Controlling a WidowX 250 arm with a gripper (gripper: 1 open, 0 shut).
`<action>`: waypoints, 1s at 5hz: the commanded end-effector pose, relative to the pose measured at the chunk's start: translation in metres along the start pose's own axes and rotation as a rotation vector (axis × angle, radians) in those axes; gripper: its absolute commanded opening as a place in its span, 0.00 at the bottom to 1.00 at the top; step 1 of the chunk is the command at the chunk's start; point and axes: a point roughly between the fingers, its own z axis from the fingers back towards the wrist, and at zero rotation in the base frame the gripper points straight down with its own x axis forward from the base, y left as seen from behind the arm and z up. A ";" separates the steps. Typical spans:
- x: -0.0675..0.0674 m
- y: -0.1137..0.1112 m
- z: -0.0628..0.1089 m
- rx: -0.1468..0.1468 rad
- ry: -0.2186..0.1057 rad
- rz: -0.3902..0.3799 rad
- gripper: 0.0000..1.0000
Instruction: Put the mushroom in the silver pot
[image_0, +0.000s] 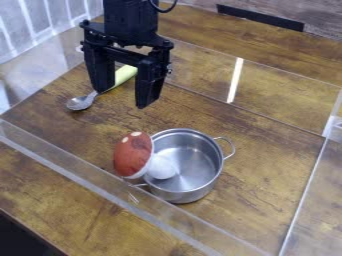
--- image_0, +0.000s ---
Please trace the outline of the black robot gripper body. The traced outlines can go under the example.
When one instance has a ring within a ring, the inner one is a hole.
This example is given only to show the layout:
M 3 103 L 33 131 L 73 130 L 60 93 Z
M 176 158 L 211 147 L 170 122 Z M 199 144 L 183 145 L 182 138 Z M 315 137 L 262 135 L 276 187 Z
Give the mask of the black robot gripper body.
M 174 43 L 158 35 L 158 16 L 174 7 L 162 9 L 159 0 L 103 0 L 104 22 L 80 23 L 85 63 L 96 66 L 117 61 L 136 66 L 151 58 L 168 66 Z

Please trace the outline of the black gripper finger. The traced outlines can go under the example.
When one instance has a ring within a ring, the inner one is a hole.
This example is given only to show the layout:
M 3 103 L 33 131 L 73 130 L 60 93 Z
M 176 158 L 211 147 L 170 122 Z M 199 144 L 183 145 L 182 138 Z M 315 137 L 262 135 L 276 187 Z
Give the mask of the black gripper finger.
M 144 58 L 138 64 L 135 100 L 139 109 L 146 108 L 160 97 L 170 62 Z
M 103 93 L 115 85 L 113 51 L 109 47 L 84 43 L 83 52 L 92 88 L 97 93 Z

